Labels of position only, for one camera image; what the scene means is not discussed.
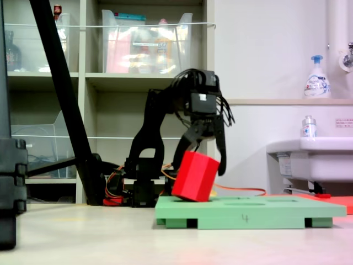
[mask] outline green board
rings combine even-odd
[[[212,197],[207,203],[161,196],[157,225],[198,229],[295,229],[332,227],[346,207],[296,196]]]

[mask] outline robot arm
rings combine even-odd
[[[190,121],[182,119],[178,114],[179,111],[189,116]],[[188,127],[174,155],[172,163],[174,170],[180,167],[186,150],[190,150],[204,139],[216,139],[217,149],[221,154],[218,174],[223,175],[226,170],[224,123],[231,126],[234,117],[228,103],[222,97],[219,79],[215,73],[196,69],[189,69],[177,75],[165,90],[151,90],[148,93],[145,119],[141,130],[132,142],[130,154],[125,163],[127,175],[139,179],[142,177],[139,173],[147,173],[143,168],[148,168],[151,179],[160,175],[164,159],[160,129],[167,113],[175,113]],[[156,150],[154,158],[140,158],[141,152],[147,148]]]

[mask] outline pump bottle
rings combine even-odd
[[[311,60],[314,61],[314,69],[305,86],[304,98],[331,98],[330,82],[320,65],[322,59],[321,55],[311,57]]]

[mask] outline bottle on shelf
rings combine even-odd
[[[60,42],[61,42],[61,47],[62,50],[64,51],[64,55],[65,58],[67,58],[67,34],[65,32],[65,28],[62,27],[62,20],[59,20],[59,17],[62,13],[62,7],[59,4],[54,5],[54,10],[53,10],[53,14],[54,14],[54,20],[55,20],[55,24],[58,27],[58,34],[59,34],[59,38],[60,38]]]
[[[311,115],[305,116],[302,122],[303,124],[303,136],[304,137],[316,137],[316,120]]]
[[[170,52],[172,49],[172,42],[170,39],[166,38],[168,33],[168,22],[162,18],[159,22],[160,26],[158,28],[159,36],[156,39],[157,47],[157,70],[159,73],[168,73],[169,69],[169,61],[170,61]]]
[[[59,16],[61,15],[61,13],[62,13],[61,5],[59,5],[59,4],[54,5],[53,14],[54,14],[55,24],[57,23],[57,20],[59,19]]]
[[[13,44],[13,31],[5,30],[5,47],[6,47],[6,65],[7,71],[15,71],[21,69],[21,51]]]
[[[314,61],[314,69],[307,80],[304,98],[331,98],[330,82],[320,65],[322,59],[321,55],[311,57]]]

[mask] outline red mat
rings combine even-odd
[[[331,197],[331,198],[318,198],[318,197],[306,195],[306,194],[300,194],[300,195],[294,194],[293,196],[304,197],[312,200],[320,200],[321,202],[325,202],[325,203],[343,205],[347,207],[347,214],[353,214],[353,196],[337,196],[337,197]]]

